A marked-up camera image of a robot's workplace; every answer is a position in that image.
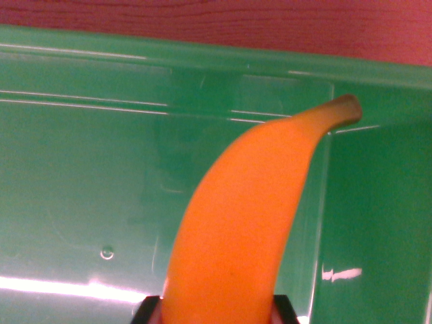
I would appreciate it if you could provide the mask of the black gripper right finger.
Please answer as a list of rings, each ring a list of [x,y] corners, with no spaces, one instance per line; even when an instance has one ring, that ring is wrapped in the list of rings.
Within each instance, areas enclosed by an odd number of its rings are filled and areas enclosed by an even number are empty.
[[[276,294],[273,296],[271,308],[271,324],[298,324],[298,317],[286,295]]]

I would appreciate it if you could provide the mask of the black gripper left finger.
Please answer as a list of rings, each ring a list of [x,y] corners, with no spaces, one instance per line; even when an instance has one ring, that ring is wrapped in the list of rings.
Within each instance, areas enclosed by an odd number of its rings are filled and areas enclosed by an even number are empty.
[[[147,296],[138,307],[131,324],[158,324],[161,320],[160,296]]]

